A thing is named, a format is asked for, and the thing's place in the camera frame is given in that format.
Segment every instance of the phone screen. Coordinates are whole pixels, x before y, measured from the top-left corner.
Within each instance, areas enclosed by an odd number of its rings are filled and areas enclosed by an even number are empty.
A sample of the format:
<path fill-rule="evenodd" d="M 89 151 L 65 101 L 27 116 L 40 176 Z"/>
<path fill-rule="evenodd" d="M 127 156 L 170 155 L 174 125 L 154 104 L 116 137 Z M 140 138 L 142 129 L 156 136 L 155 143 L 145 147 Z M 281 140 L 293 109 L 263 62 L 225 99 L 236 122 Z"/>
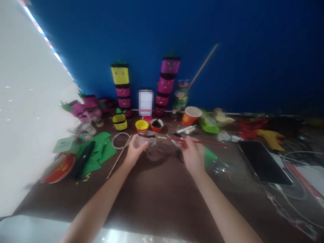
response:
<path fill-rule="evenodd" d="M 262 143 L 242 141 L 239 142 L 239 146 L 261 181 L 282 185 L 293 184 Z"/>
<path fill-rule="evenodd" d="M 151 116 L 153 109 L 153 90 L 140 89 L 139 90 L 139 115 Z"/>

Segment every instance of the orange paper cup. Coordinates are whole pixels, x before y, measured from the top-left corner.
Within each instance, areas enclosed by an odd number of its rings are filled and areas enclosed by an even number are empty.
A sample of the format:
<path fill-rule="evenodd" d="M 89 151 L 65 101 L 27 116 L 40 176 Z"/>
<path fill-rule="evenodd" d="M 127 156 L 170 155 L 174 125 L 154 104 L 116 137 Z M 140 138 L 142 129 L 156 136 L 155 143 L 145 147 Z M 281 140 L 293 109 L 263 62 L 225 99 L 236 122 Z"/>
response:
<path fill-rule="evenodd" d="M 139 120 L 135 123 L 137 132 L 146 132 L 149 124 L 145 120 Z"/>
<path fill-rule="evenodd" d="M 191 126 L 202 114 L 201 110 L 194 106 L 188 106 L 182 118 L 182 124 Z"/>
<path fill-rule="evenodd" d="M 154 126 L 152 125 L 153 122 L 155 122 L 156 120 L 161 124 L 161 127 L 160 127 L 160 128 L 156 128 L 156 127 L 154 127 Z M 163 122 L 161 121 L 161 119 L 153 119 L 153 120 L 151 121 L 151 129 L 152 129 L 153 132 L 159 133 L 159 132 L 161 131 L 162 127 L 163 127 Z"/>

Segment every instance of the white wall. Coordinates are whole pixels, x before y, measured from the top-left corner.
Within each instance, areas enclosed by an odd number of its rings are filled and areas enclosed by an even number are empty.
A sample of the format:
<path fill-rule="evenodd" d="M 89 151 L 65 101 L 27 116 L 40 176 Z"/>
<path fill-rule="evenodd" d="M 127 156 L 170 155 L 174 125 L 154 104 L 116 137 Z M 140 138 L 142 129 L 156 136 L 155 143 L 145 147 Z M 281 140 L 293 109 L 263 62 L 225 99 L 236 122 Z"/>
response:
<path fill-rule="evenodd" d="M 77 86 L 16 0 L 0 3 L 0 217 L 11 215 L 78 119 Z"/>

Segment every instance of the red paintbrush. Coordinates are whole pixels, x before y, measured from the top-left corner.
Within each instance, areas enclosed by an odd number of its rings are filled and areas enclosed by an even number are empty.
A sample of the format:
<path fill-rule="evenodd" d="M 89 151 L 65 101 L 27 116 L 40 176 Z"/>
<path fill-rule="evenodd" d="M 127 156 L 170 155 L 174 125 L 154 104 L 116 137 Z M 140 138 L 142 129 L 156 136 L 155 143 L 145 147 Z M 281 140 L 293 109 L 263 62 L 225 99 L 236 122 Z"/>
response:
<path fill-rule="evenodd" d="M 180 139 L 180 138 L 166 138 L 166 137 L 160 137 L 157 136 L 156 138 L 162 138 L 162 139 L 169 139 L 169 140 L 175 140 L 175 141 L 184 141 L 184 139 Z M 213 142 L 202 142 L 202 141 L 195 141 L 193 140 L 194 143 L 202 143 L 202 144 L 212 144 L 212 145 L 218 145 L 218 146 L 223 146 L 223 147 L 227 147 L 227 144 L 223 144 L 223 143 L 213 143 Z"/>

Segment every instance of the wooden stick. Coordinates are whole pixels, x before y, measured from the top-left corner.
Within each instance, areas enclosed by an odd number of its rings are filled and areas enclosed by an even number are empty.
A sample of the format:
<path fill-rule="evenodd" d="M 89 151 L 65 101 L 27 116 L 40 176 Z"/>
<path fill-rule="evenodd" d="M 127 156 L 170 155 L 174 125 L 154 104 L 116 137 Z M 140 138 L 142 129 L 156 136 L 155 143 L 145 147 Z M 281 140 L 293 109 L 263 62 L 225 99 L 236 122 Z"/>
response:
<path fill-rule="evenodd" d="M 125 149 L 125 148 L 123 148 L 123 150 L 120 152 L 120 154 L 119 154 L 119 156 L 118 156 L 118 158 L 117 158 L 117 160 L 116 160 L 114 166 L 111 168 L 111 170 L 110 170 L 110 172 L 109 172 L 109 175 L 107 176 L 107 180 L 108 180 L 108 178 L 110 177 L 112 171 L 114 170 L 114 168 L 115 168 L 115 166 L 116 166 L 116 164 L 117 164 L 117 162 L 118 162 L 120 156 L 121 156 L 122 153 L 124 152 L 124 149 Z"/>
<path fill-rule="evenodd" d="M 208 62 L 208 60 L 210 59 L 210 57 L 212 56 L 212 54 L 214 53 L 214 51 L 216 50 L 216 48 L 218 47 L 219 44 L 216 44 L 214 46 L 214 48 L 211 50 L 211 52 L 209 53 L 208 57 L 206 58 L 205 62 L 202 64 L 202 66 L 200 67 L 200 69 L 198 70 L 198 73 L 196 74 L 196 76 L 193 78 L 193 80 L 191 81 L 191 83 L 188 86 L 188 89 L 186 91 L 186 93 L 188 92 L 188 90 L 190 89 L 190 87 L 192 86 L 192 84 L 194 83 L 194 81 L 196 80 L 196 78 L 198 77 L 198 75 L 200 74 L 200 72 L 202 71 L 202 69 L 204 68 L 204 66 L 206 65 L 206 63 Z"/>

